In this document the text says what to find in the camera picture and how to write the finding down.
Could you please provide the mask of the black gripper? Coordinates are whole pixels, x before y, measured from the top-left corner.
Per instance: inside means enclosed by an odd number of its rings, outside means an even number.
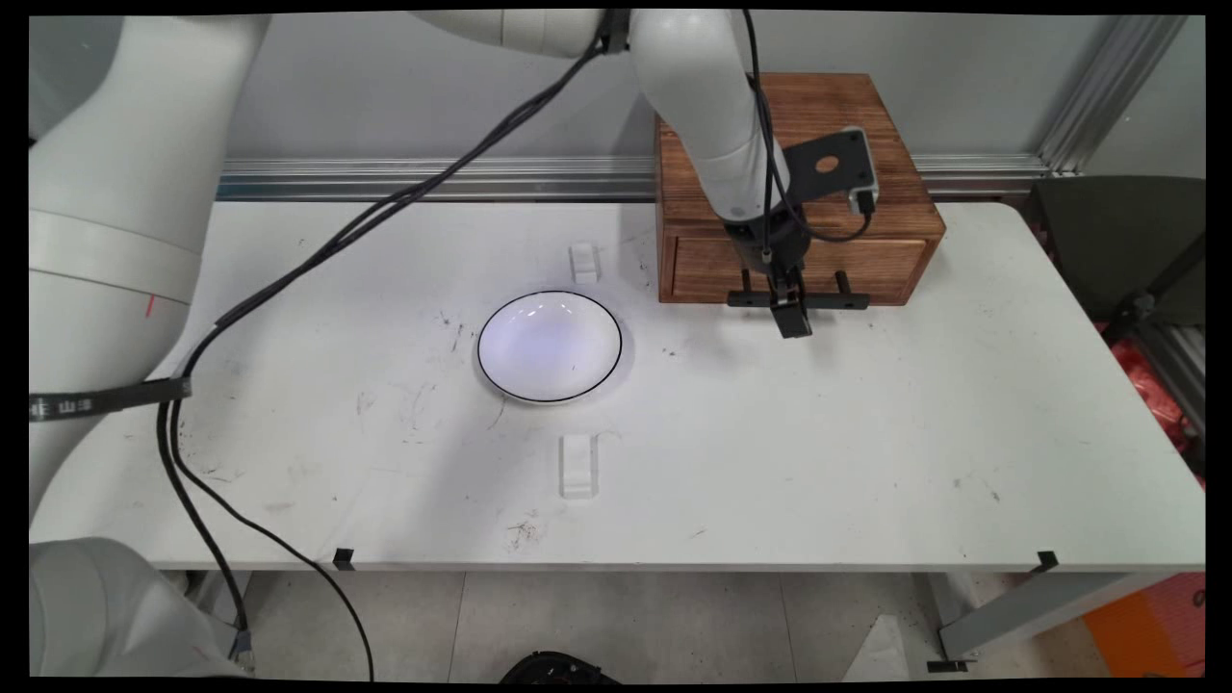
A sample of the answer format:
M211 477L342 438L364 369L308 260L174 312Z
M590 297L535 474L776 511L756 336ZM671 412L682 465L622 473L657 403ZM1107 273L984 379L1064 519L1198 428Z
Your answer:
M782 306L784 338L812 335L804 276L798 273L809 252L809 232L792 215L745 222L723 219L723 231L736 248L740 268L768 277L768 307Z

